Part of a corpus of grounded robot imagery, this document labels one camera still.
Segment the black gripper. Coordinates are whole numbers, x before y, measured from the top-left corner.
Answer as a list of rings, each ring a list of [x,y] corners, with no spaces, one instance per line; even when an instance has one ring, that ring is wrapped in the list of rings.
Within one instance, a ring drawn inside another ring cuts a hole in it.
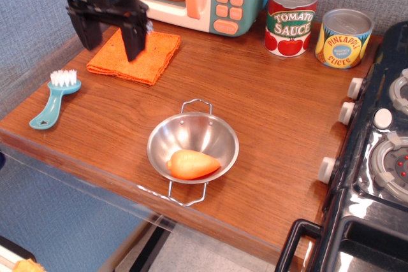
[[[90,13],[125,15],[121,25],[122,40],[129,62],[145,50],[147,32],[153,25],[146,13],[148,6],[139,0],[67,0],[71,23],[82,45],[95,49],[102,41],[100,24]]]

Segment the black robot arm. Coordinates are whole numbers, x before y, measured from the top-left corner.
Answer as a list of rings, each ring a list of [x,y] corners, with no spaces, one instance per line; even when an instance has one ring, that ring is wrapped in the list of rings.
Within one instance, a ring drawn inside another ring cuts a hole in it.
[[[102,40],[101,24],[119,27],[129,62],[145,50],[150,31],[148,6],[140,0],[67,0],[73,28],[82,45],[93,50]]]

